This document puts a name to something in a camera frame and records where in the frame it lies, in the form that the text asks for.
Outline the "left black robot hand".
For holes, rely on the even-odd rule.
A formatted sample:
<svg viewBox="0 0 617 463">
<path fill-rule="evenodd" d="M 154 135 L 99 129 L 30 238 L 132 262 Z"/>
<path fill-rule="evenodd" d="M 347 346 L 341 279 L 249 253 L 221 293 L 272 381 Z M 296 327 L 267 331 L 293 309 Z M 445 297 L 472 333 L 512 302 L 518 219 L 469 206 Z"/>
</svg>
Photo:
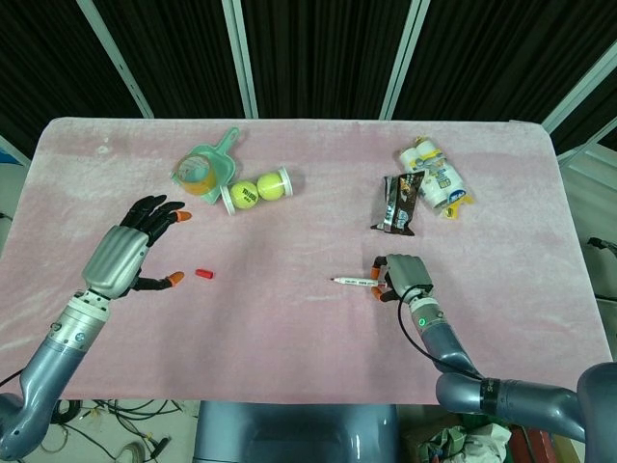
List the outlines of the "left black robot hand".
<svg viewBox="0 0 617 463">
<path fill-rule="evenodd" d="M 89 292 L 116 300 L 129 291 L 160 291 L 177 286 L 184 273 L 145 278 L 142 265 L 153 244 L 173 224 L 191 219 L 184 202 L 165 195 L 146 196 L 132 205 L 119 224 L 103 236 L 82 272 Z"/>
</svg>

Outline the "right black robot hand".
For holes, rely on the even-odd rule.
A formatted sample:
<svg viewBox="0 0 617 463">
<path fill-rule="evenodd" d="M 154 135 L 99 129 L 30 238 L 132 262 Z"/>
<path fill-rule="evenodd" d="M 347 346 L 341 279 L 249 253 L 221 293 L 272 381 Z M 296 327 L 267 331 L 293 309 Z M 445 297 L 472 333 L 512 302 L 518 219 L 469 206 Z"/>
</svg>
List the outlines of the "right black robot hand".
<svg viewBox="0 0 617 463">
<path fill-rule="evenodd" d="M 377 257 L 370 271 L 370 277 L 383 275 L 385 286 L 375 286 L 372 295 L 380 302 L 397 301 L 409 304 L 416 298 L 432 293 L 433 282 L 419 257 L 389 254 Z"/>
</svg>

